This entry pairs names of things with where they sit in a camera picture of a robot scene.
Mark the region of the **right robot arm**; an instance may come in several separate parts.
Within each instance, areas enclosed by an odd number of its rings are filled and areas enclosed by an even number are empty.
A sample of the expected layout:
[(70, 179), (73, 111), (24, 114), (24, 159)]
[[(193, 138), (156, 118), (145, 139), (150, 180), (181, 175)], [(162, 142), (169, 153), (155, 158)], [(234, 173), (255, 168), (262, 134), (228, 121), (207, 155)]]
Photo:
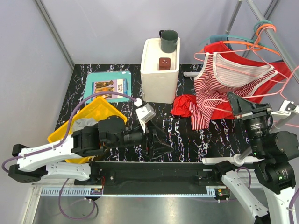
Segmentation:
[(270, 104), (248, 101), (229, 92), (228, 100), (234, 119), (239, 121), (249, 138), (254, 157), (254, 172), (266, 195), (268, 207), (263, 206), (250, 189), (238, 178), (236, 166), (229, 161), (215, 164), (213, 182), (227, 186), (255, 224), (296, 223), (295, 172), (289, 161), (299, 156), (297, 136), (288, 131), (271, 133), (273, 124)]

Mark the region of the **red white striped tank top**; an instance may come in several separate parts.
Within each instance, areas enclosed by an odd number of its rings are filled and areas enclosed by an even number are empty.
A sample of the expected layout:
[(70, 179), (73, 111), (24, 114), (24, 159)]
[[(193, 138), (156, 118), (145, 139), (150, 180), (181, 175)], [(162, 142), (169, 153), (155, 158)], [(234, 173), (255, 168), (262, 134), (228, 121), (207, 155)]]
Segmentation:
[(228, 92), (242, 98), (253, 96), (258, 87), (277, 73), (272, 65), (241, 65), (218, 52), (206, 53), (203, 68), (194, 78), (196, 104), (189, 106), (192, 130), (209, 128), (214, 109), (228, 101)]

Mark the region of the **grey tank top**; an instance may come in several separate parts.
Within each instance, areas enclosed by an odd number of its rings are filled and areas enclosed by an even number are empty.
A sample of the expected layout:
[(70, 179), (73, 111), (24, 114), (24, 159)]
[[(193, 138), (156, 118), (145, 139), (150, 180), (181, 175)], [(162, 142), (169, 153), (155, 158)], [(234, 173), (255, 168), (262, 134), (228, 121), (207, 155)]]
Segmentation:
[(72, 132), (75, 132), (78, 130), (82, 130), (84, 127), (93, 126), (97, 123), (98, 122), (94, 118), (78, 119), (78, 120), (74, 121), (71, 130), (72, 130)]

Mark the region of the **yellow plastic basket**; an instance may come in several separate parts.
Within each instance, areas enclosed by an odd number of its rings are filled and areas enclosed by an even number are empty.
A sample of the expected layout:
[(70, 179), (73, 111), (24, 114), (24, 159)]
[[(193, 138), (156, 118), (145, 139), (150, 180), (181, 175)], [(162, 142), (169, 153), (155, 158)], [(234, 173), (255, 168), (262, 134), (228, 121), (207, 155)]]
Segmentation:
[[(107, 102), (102, 97), (97, 97), (91, 103), (87, 104), (83, 109), (81, 109), (78, 113), (76, 113), (71, 121), (71, 127), (69, 130), (69, 134), (72, 133), (72, 126), (75, 121), (78, 119), (89, 119), (94, 118), (95, 121), (105, 120), (110, 116), (116, 115), (127, 122), (127, 117), (122, 114), (119, 110), (117, 110), (114, 106), (112, 106), (109, 102)], [(63, 125), (61, 125), (57, 130), (55, 130), (52, 134), (50, 134), (47, 138), (49, 143), (61, 140), (66, 133), (68, 126), (68, 121), (66, 121)]]

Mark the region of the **dark green mug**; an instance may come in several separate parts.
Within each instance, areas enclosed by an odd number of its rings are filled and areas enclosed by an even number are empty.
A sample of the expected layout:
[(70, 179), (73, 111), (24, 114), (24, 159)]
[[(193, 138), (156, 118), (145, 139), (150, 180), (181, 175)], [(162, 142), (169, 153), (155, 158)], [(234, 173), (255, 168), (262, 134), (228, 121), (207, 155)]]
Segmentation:
[(164, 53), (172, 53), (177, 49), (178, 33), (174, 30), (160, 30), (160, 47)]

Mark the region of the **teal tray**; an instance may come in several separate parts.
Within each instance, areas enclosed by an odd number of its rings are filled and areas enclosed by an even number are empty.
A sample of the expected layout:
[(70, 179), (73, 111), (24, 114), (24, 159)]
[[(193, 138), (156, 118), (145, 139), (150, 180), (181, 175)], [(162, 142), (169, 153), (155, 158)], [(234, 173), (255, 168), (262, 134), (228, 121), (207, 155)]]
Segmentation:
[(93, 72), (87, 76), (84, 99), (95, 93), (107, 91), (131, 96), (131, 72)]

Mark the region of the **white rack foot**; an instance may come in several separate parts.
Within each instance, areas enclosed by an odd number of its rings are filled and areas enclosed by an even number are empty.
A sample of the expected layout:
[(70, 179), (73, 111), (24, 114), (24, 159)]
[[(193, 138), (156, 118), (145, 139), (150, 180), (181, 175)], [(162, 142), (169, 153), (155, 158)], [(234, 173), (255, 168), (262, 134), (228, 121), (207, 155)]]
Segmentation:
[(236, 154), (233, 157), (214, 157), (214, 158), (203, 158), (202, 159), (202, 163), (205, 165), (215, 165), (215, 164), (223, 162), (223, 161), (228, 161), (237, 167), (241, 167), (244, 164), (253, 164), (254, 162), (259, 162), (259, 161), (261, 161), (261, 159), (258, 159), (253, 156), (247, 156), (244, 159), (240, 159), (239, 154)]

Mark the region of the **orange plastic hanger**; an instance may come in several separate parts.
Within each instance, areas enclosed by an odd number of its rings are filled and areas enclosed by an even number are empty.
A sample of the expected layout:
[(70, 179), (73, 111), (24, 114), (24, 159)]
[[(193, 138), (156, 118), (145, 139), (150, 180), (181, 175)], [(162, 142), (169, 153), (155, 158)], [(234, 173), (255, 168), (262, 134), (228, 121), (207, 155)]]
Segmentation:
[(264, 46), (263, 44), (260, 43), (261, 40), (261, 35), (264, 31), (267, 31), (268, 29), (276, 32), (276, 27), (273, 24), (266, 23), (264, 25), (261, 25), (259, 28), (255, 29), (255, 34), (257, 35), (255, 40), (243, 40), (243, 41), (222, 41), (224, 44), (240, 44), (240, 45), (245, 45), (246, 49), (244, 51), (261, 51), (261, 50), (266, 50), (271, 53), (274, 53), (278, 56), (280, 54), (276, 51), (273, 50), (267, 46)]

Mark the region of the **brown square box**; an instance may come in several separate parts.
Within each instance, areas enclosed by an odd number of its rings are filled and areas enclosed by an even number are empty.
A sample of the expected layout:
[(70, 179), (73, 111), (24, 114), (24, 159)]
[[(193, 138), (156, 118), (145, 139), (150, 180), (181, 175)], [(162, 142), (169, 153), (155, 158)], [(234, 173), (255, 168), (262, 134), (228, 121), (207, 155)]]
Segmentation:
[(170, 70), (171, 59), (169, 57), (161, 57), (158, 61), (158, 70)]

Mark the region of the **metal clothes rack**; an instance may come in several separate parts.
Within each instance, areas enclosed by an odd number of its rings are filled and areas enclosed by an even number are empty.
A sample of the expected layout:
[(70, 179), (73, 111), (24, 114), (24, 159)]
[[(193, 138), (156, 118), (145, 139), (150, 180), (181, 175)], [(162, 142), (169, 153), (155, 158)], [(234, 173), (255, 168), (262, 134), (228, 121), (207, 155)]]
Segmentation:
[[(248, 0), (246, 2), (248, 4), (249, 8), (251, 9), (252, 13), (254, 14), (254, 16), (258, 19), (258, 21), (266, 20), (266, 18), (262, 15), (260, 10), (258, 9), (257, 5), (252, 0)], [(234, 21), (236, 19), (236, 16), (237, 16), (239, 10), (240, 10), (241, 5), (242, 5), (242, 1), (238, 0), (236, 2), (231, 19), (230, 19), (227, 29), (226, 29), (227, 34), (229, 34), (231, 31), (231, 28), (234, 24)], [(277, 37), (275, 32), (270, 29), (268, 29), (265, 32), (266, 32), (267, 36), (269, 37), (270, 41), (272, 42), (272, 44), (274, 45), (275, 50), (280, 54), (280, 56), (282, 57), (283, 61), (287, 65), (287, 67), (293, 72), (292, 76), (295, 78), (296, 81), (298, 81), (299, 80), (299, 69), (295, 67), (294, 61), (291, 59), (291, 57), (287, 53), (287, 51), (284, 48), (283, 44), (281, 43), (280, 39)], [(279, 131), (282, 126), (286, 125), (286, 123), (288, 121), (290, 121), (292, 118), (294, 118), (296, 115), (298, 115), (298, 114), (292, 114), (287, 118), (280, 117), (280, 120), (274, 125), (274, 129), (272, 131), (273, 132)], [(239, 158), (244, 159), (245, 157), (250, 156), (251, 153), (252, 153), (252, 149), (249, 147), (243, 153), (239, 154)]]

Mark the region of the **teal plastic hanger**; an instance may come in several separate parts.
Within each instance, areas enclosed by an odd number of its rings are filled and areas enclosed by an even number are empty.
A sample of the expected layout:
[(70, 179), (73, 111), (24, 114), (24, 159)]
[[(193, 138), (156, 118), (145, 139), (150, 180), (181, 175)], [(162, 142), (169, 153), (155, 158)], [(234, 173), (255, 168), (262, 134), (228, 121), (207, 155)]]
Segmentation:
[[(257, 34), (257, 30), (260, 29), (260, 27), (263, 25), (272, 25), (274, 27), (274, 31), (276, 31), (276, 27), (273, 25), (273, 23), (270, 20), (261, 20), (261, 21), (257, 22), (253, 27), (255, 34)], [(229, 41), (231, 38), (233, 38), (233, 39), (241, 40), (241, 41), (248, 42), (248, 43), (254, 43), (257, 39), (257, 37), (255, 37), (255, 38), (253, 37), (253, 38), (249, 39), (246, 37), (241, 37), (241, 36), (236, 36), (236, 35), (230, 35), (230, 36), (231, 37), (229, 38)], [(205, 43), (207, 44), (208, 41), (210, 41), (210, 37), (204, 39), (199, 45), (201, 46), (202, 44), (205, 44)]]

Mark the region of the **white foam box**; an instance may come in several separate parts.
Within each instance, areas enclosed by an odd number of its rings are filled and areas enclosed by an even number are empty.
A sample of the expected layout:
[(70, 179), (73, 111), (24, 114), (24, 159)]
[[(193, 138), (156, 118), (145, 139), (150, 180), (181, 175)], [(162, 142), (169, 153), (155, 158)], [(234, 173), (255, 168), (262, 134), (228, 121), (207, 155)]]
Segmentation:
[[(180, 40), (172, 53), (163, 52), (160, 45), (160, 38), (145, 41), (140, 68), (142, 98), (146, 102), (172, 104), (178, 83)], [(169, 70), (159, 70), (160, 58), (170, 58)]]

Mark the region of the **dog picture book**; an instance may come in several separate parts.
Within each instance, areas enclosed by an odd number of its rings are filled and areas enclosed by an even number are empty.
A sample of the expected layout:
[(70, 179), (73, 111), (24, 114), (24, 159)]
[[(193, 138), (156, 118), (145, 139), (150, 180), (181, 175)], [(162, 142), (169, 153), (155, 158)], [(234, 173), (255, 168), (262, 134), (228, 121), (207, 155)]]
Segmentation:
[[(126, 79), (114, 79), (114, 80), (107, 80), (107, 81), (91, 82), (89, 93), (95, 94), (100, 92), (117, 92), (117, 93), (127, 94), (128, 82)], [(109, 102), (125, 99), (123, 96), (114, 95), (111, 93), (104, 94), (101, 97)]]

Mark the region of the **crumpled red cloth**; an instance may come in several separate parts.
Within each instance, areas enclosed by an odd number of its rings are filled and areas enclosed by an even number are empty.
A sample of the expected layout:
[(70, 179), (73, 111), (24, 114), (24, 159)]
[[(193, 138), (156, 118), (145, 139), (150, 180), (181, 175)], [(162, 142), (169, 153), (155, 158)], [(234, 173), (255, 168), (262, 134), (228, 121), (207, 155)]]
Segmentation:
[(196, 104), (196, 96), (194, 95), (181, 95), (175, 97), (171, 114), (181, 117), (190, 117), (191, 111), (189, 109), (190, 103)]

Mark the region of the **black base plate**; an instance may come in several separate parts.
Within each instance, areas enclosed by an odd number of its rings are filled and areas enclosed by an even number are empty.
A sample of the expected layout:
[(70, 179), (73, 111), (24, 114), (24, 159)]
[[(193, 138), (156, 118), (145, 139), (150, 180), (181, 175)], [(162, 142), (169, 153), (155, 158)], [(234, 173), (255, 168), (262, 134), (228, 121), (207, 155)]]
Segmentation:
[(89, 179), (75, 185), (103, 184), (105, 195), (199, 195), (224, 185), (215, 167), (202, 163), (97, 161), (89, 168)]

